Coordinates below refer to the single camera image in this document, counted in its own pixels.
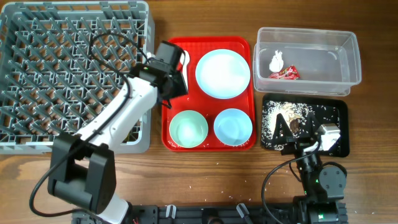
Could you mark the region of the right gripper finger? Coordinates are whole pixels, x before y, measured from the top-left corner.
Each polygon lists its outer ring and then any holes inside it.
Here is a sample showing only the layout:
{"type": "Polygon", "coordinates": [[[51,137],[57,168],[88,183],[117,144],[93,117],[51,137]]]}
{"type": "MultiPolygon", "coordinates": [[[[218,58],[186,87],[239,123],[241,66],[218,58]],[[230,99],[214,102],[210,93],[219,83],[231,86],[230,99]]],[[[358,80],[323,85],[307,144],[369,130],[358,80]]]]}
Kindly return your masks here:
{"type": "Polygon", "coordinates": [[[316,116],[313,113],[308,113],[306,121],[306,132],[309,134],[309,136],[313,137],[319,127],[320,123],[316,119],[316,116]]]}
{"type": "Polygon", "coordinates": [[[272,136],[272,143],[273,145],[294,143],[293,134],[281,113],[279,113],[276,117],[275,129],[272,136]]]}

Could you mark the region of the food scraps and rice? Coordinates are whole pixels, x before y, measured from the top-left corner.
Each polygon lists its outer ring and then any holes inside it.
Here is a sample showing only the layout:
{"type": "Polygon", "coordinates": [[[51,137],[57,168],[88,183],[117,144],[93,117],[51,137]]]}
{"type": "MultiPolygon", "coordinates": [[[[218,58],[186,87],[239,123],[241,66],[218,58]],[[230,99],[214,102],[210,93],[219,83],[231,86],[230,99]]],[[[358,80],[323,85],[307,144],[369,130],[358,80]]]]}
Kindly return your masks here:
{"type": "Polygon", "coordinates": [[[261,144],[266,149],[282,150],[281,146],[275,148],[272,143],[276,117],[279,113],[283,115],[294,138],[309,136],[306,132],[308,113],[313,113],[320,125],[334,123],[340,127],[340,113],[336,107],[266,100],[262,106],[261,124],[261,144]]]}

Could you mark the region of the white plastic spoon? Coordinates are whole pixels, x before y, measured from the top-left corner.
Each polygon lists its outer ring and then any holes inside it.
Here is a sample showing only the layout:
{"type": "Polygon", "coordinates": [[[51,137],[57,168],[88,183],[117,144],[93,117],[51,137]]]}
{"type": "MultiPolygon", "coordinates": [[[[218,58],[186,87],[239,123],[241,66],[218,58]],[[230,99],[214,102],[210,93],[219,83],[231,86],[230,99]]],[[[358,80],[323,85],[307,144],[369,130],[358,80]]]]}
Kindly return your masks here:
{"type": "Polygon", "coordinates": [[[188,90],[188,72],[187,67],[190,62],[189,53],[185,50],[184,53],[180,57],[180,63],[182,64],[182,75],[183,80],[185,82],[186,89],[188,90]]]}

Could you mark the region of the green bowl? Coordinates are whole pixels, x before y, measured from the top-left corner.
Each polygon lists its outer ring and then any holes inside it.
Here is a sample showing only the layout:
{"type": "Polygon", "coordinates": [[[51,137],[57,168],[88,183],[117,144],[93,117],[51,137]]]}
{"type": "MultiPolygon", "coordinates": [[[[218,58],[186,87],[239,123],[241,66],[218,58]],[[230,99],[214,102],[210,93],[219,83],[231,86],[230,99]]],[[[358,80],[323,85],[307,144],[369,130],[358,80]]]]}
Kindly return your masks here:
{"type": "Polygon", "coordinates": [[[194,148],[208,136],[208,122],[197,111],[185,110],[176,114],[169,125],[169,134],[175,144],[184,148],[194,148]]]}

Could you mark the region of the light blue bowl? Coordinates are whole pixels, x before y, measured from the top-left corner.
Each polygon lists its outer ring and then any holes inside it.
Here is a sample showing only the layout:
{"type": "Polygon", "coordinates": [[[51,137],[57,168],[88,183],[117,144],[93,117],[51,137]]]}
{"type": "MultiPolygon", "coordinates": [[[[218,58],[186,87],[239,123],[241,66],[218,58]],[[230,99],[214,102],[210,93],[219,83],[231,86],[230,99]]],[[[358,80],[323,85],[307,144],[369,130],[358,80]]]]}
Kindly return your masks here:
{"type": "Polygon", "coordinates": [[[253,132],[253,125],[250,117],[244,111],[229,108],[217,115],[213,130],[220,142],[236,147],[249,140],[253,132]]]}

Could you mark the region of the light blue plate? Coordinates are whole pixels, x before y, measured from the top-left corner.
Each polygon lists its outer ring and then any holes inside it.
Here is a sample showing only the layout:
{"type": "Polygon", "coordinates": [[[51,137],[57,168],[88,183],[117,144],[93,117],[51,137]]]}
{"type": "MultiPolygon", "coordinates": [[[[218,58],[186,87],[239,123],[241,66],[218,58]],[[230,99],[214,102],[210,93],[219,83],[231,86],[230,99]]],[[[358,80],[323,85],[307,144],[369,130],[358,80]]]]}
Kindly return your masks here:
{"type": "Polygon", "coordinates": [[[195,79],[207,95],[227,100],[242,94],[250,82],[250,68],[243,56],[228,49],[216,49],[199,59],[195,79]]]}

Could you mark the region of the red snack wrapper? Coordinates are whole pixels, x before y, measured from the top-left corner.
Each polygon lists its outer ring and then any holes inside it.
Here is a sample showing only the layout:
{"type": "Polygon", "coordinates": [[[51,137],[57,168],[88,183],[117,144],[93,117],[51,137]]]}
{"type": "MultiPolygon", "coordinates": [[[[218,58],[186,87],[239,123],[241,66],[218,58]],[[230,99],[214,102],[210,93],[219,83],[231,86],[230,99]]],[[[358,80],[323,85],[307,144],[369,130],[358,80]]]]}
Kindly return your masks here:
{"type": "Polygon", "coordinates": [[[298,73],[296,67],[291,65],[280,72],[272,73],[269,78],[279,80],[298,80],[300,79],[300,74],[298,73]]]}

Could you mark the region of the white napkin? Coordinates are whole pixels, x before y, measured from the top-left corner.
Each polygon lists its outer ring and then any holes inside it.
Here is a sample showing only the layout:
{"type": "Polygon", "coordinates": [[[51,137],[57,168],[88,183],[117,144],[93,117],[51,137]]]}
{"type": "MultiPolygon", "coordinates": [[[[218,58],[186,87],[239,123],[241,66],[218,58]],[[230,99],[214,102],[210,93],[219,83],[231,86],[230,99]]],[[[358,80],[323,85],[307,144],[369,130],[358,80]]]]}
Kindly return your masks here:
{"type": "Polygon", "coordinates": [[[275,51],[275,55],[269,64],[269,70],[273,73],[280,72],[284,66],[284,61],[282,59],[282,52],[279,50],[275,51]]]}

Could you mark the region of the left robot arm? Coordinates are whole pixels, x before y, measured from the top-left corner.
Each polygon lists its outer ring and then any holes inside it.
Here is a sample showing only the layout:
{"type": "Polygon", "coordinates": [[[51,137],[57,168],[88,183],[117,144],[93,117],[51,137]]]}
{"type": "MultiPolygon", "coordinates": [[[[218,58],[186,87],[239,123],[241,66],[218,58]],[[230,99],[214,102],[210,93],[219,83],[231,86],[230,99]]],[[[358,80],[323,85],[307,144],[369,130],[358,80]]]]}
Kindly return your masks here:
{"type": "Polygon", "coordinates": [[[131,70],[118,95],[76,134],[53,142],[47,191],[106,223],[132,223],[132,205],[115,192],[114,152],[156,103],[186,95],[178,70],[183,49],[163,41],[154,57],[131,70]]]}

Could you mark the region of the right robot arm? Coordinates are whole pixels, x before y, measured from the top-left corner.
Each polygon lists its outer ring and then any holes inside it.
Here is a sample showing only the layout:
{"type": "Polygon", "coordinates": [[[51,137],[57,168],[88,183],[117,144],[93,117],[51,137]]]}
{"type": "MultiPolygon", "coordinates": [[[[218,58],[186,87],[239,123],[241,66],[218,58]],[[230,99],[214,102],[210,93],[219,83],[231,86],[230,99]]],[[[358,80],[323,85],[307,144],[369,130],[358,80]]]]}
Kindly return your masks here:
{"type": "Polygon", "coordinates": [[[320,152],[329,151],[340,138],[334,123],[320,124],[313,113],[307,115],[307,134],[295,137],[282,114],[275,122],[272,143],[283,146],[282,155],[293,154],[306,196],[313,203],[332,202],[344,198],[347,171],[341,165],[322,163],[320,152]]]}

